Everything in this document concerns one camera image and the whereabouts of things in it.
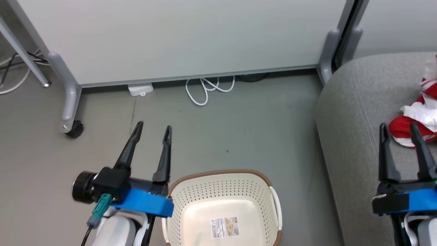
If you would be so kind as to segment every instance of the green cable connector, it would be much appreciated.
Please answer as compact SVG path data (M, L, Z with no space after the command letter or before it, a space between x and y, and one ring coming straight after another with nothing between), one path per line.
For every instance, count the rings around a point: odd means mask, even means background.
M112 196L107 193L103 194L93 210L93 215L88 219L87 225L92 226L94 229L97 228L100 224L100 220L102 220L103 214L108 210L111 203Z

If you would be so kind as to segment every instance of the white board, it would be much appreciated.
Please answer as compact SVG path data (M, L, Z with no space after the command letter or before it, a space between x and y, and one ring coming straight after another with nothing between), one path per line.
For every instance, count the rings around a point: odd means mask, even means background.
M437 51L436 0L369 1L354 59L381 53Z
M317 64L346 0L17 0L79 84Z

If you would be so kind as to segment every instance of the white plastic basket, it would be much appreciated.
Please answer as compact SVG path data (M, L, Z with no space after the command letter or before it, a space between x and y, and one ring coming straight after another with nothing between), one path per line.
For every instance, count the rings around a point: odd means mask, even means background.
M163 218L167 246L277 246L279 198L269 179L248 169L204 172L169 189L174 211Z

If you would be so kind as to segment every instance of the gray fabric ottoman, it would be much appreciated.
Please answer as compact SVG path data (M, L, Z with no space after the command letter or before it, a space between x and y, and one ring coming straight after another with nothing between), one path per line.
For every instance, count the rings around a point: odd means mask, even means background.
M378 127L402 114L421 91L425 63L436 53L384 54L337 70L316 106L316 122L346 246L394 245L390 218L372 213L378 186ZM415 179L415 151L392 140L403 179ZM437 158L437 144L430 144Z

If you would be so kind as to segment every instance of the product label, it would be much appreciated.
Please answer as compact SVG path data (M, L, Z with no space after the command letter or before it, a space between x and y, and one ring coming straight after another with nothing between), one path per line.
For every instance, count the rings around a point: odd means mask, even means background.
M237 217L211 219L210 221L213 239L240 235Z

